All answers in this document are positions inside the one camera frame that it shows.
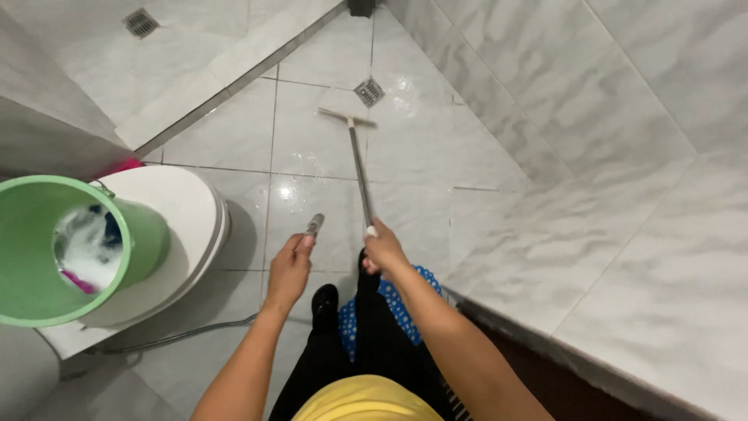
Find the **floor drain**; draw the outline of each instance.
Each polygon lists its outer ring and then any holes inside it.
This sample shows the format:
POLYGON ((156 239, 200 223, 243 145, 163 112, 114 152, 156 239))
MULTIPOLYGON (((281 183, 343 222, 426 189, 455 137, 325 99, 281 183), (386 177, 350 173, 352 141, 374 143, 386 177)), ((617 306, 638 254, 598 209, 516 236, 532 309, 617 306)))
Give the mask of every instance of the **floor drain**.
POLYGON ((142 7, 132 12, 122 23, 125 24, 130 34, 139 38, 145 38, 159 27, 159 23, 142 7))
POLYGON ((374 104, 384 97, 384 91, 372 77, 364 80, 354 91, 361 98, 361 102, 368 108, 373 107, 374 104))

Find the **yellow shirt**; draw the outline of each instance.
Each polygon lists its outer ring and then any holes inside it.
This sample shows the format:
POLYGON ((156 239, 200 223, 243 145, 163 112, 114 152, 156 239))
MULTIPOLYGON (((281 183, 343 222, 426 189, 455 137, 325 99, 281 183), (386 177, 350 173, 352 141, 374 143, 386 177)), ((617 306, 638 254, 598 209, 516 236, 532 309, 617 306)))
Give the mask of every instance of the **yellow shirt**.
POLYGON ((429 404, 394 381, 377 375, 344 378, 323 387, 293 421, 444 421, 429 404))

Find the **green bucket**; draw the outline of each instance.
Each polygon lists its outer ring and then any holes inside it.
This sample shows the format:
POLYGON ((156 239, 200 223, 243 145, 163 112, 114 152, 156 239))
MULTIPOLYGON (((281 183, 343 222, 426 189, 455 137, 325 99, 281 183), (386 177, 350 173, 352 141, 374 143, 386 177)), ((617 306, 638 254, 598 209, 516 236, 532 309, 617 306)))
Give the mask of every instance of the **green bucket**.
POLYGON ((46 327, 73 321, 114 293, 146 279, 169 250, 166 222, 154 210, 72 178, 32 175, 0 183, 0 323, 46 327), (75 208, 103 205, 122 233, 122 256, 109 287, 86 294, 65 283, 52 249, 57 222, 75 208))

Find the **bucket handle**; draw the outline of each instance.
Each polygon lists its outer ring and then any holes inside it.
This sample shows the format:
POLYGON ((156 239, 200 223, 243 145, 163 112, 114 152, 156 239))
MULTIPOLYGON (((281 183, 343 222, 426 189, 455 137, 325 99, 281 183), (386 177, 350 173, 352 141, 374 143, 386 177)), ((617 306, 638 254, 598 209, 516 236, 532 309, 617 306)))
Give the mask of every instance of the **bucket handle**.
POLYGON ((96 180, 94 180, 94 181, 91 181, 91 183, 99 183, 99 184, 101 184, 101 186, 98 186, 97 188, 99 190, 101 190, 102 193, 104 193, 106 195, 106 197, 108 197, 110 199, 114 198, 114 196, 115 196, 114 192, 111 191, 110 189, 108 189, 107 186, 104 183, 102 183, 101 180, 99 180, 98 178, 96 180))

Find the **blue bath mat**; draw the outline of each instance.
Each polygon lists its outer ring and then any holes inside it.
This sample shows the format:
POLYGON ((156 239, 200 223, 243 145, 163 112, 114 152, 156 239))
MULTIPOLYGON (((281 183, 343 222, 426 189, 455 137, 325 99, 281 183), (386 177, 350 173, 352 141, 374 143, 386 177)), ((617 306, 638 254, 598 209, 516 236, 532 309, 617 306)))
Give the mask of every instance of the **blue bath mat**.
MULTIPOLYGON (((441 286, 439 286, 439 282, 430 270, 425 269, 423 266, 413 266, 413 268, 418 270, 418 273, 431 284, 437 294, 441 295, 441 286)), ((387 305, 390 307, 392 314, 395 315, 397 324, 408 335, 413 345, 420 344, 422 341, 420 333, 418 333, 415 323, 411 320, 408 310, 405 309, 405 305, 402 303, 395 285, 380 278, 377 292, 387 300, 387 305)), ((356 297, 353 297, 340 308, 338 320, 340 321, 338 333, 340 334, 340 339, 343 341, 343 348, 348 353, 351 362, 353 362, 356 357, 356 297)))

